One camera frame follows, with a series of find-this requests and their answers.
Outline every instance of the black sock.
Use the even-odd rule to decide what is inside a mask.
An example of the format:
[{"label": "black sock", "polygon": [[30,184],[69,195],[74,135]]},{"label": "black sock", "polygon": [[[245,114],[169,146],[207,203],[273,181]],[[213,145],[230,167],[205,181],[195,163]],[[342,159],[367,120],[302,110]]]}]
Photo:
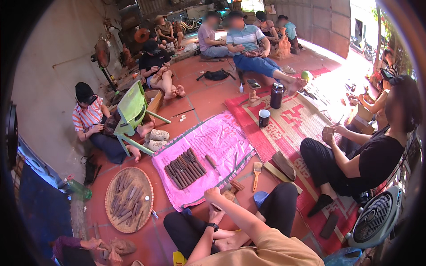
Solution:
[{"label": "black sock", "polygon": [[320,197],[318,198],[318,201],[315,204],[315,206],[308,213],[308,217],[312,217],[314,214],[316,214],[317,212],[322,210],[325,206],[332,204],[333,201],[334,200],[330,196],[328,196],[326,194],[321,194]]}]

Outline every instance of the black mug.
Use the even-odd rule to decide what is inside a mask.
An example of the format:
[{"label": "black mug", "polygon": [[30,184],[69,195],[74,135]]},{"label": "black mug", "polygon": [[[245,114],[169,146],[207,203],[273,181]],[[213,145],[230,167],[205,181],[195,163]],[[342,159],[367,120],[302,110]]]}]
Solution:
[{"label": "black mug", "polygon": [[269,124],[271,113],[268,110],[262,109],[259,111],[259,127],[266,127]]}]

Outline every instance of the metal door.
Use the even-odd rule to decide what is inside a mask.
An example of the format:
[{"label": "metal door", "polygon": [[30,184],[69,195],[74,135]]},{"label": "metal door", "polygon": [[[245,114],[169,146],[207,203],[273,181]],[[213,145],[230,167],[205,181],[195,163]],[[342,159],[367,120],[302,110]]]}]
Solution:
[{"label": "metal door", "polygon": [[351,38],[351,5],[349,0],[264,0],[274,5],[276,14],[268,19],[276,22],[279,15],[288,16],[296,25],[297,36],[326,48],[343,58],[348,57]]}]

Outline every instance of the blue slipper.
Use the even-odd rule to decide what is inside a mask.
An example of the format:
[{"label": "blue slipper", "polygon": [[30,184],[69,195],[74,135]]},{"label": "blue slipper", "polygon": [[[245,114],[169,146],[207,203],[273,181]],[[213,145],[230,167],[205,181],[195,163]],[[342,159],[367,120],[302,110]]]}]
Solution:
[{"label": "blue slipper", "polygon": [[265,191],[259,191],[254,193],[253,199],[254,199],[254,203],[256,203],[256,206],[258,209],[260,209],[260,206],[262,205],[262,203],[265,201],[265,199],[269,196],[268,193],[266,193]]},{"label": "blue slipper", "polygon": [[183,210],[182,210],[182,213],[183,213],[183,214],[185,214],[185,213],[186,213],[186,214],[188,214],[188,215],[192,215],[192,211],[191,211],[188,207],[187,207],[187,208],[185,208],[185,209],[183,209]]}]

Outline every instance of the wristwatch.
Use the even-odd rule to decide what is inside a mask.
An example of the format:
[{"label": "wristwatch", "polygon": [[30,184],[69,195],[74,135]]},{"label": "wristwatch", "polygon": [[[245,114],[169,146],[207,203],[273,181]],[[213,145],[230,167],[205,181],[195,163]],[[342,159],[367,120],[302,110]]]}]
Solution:
[{"label": "wristwatch", "polygon": [[216,232],[217,230],[219,230],[219,226],[215,223],[208,223],[207,226],[211,226],[214,228],[214,231]]}]

